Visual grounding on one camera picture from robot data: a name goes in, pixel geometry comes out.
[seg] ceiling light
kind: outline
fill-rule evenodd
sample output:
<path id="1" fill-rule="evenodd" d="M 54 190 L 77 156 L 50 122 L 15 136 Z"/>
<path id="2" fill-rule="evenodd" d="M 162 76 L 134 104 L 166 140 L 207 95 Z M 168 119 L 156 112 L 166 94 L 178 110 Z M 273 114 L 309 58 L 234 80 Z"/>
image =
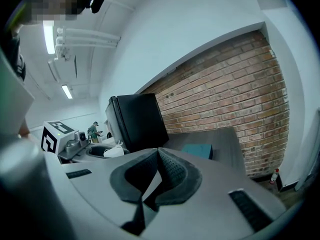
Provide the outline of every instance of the ceiling light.
<path id="1" fill-rule="evenodd" d="M 43 32 L 46 50 L 48 54 L 55 54 L 55 42 L 54 42 L 54 26 L 53 21 L 44 21 L 43 22 Z"/>
<path id="2" fill-rule="evenodd" d="M 65 95 L 67 96 L 67 98 L 68 98 L 69 100 L 71 100 L 71 99 L 72 99 L 72 96 L 71 96 L 71 93 L 70 93 L 70 91 L 69 91 L 69 89 L 68 89 L 68 86 L 67 86 L 66 84 L 64 84 L 64 85 L 62 85 L 61 87 L 62 87 Z"/>

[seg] person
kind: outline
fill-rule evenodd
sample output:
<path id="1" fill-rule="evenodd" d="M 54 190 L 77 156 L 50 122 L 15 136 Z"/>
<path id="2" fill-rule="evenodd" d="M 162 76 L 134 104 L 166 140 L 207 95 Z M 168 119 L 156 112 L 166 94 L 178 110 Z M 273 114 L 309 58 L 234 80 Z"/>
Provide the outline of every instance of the person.
<path id="1" fill-rule="evenodd" d="M 14 73 L 21 80 L 26 78 L 26 64 L 20 53 L 19 31 L 24 25 L 42 24 L 45 20 L 55 20 L 57 15 L 79 15 L 87 6 L 86 0 L 12 0 L 8 3 L 11 11 L 9 20 L 4 24 L 0 35 L 1 48 L 10 63 Z M 19 135 L 31 140 L 26 120 L 24 120 Z"/>
<path id="2" fill-rule="evenodd" d="M 90 127 L 92 143 L 99 143 L 98 136 L 102 133 L 102 131 L 97 131 L 97 126 L 99 126 L 98 122 L 95 121 Z"/>

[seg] bottle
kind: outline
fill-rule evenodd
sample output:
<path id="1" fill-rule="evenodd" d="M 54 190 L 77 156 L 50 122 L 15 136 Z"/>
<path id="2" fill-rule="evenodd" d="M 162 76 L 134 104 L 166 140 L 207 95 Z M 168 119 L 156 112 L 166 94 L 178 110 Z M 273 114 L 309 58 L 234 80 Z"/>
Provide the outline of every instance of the bottle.
<path id="1" fill-rule="evenodd" d="M 273 172 L 273 174 L 271 176 L 270 184 L 275 184 L 275 181 L 276 181 L 278 175 L 279 175 L 279 169 L 276 168 L 276 169 L 274 169 L 274 172 Z"/>

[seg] green shirt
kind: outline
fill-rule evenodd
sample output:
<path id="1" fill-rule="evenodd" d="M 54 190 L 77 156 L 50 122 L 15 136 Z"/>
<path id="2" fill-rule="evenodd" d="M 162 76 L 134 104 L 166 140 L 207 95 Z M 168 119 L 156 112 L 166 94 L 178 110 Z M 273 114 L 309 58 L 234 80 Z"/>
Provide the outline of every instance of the green shirt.
<path id="1" fill-rule="evenodd" d="M 90 127 L 91 139 L 97 139 L 98 136 L 95 134 L 97 132 L 97 128 L 95 125 L 91 125 Z"/>

